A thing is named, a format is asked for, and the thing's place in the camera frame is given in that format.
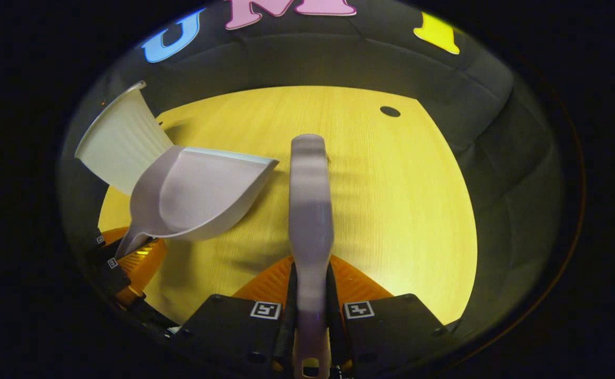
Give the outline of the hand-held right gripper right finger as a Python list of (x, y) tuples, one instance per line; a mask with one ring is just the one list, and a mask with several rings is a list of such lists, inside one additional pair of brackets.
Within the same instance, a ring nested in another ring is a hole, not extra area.
[(461, 319), (443, 323), (412, 293), (394, 296), (333, 256), (327, 268), (332, 376), (394, 376), (449, 347)]

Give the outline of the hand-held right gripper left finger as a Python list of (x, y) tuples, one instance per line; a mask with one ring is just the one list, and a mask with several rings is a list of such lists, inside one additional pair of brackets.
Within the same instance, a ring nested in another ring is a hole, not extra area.
[(179, 343), (213, 377), (292, 377), (297, 273), (284, 257), (231, 296), (214, 294), (179, 330)]

